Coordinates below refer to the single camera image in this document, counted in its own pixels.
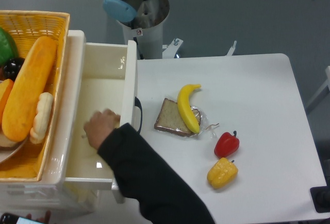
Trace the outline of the black sleeved forearm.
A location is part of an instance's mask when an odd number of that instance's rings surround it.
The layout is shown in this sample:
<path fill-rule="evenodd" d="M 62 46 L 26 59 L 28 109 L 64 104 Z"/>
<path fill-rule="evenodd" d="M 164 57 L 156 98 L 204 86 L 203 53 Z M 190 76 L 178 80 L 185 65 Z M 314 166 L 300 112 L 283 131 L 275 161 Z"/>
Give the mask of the black sleeved forearm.
<path fill-rule="evenodd" d="M 130 125 L 111 132 L 97 153 L 113 170 L 122 195 L 139 202 L 152 223 L 214 223 L 199 196 Z"/>

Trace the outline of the person's left hand fingertips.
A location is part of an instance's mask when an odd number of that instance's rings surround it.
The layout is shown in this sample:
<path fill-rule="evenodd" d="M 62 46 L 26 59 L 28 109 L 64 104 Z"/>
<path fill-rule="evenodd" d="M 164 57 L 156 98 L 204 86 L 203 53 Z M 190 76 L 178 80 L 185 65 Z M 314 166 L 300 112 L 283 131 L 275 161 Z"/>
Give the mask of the person's left hand fingertips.
<path fill-rule="evenodd" d="M 50 219 L 51 219 L 51 211 L 48 210 L 44 213 L 44 216 L 42 217 L 38 217 L 36 219 L 33 219 L 32 218 L 32 214 L 31 213 L 28 213 L 26 215 L 26 218 L 27 219 L 30 219 L 30 220 L 33 220 L 33 221 L 36 221 L 36 222 L 39 222 L 39 223 L 45 223 L 45 224 L 49 224 L 50 223 Z"/>

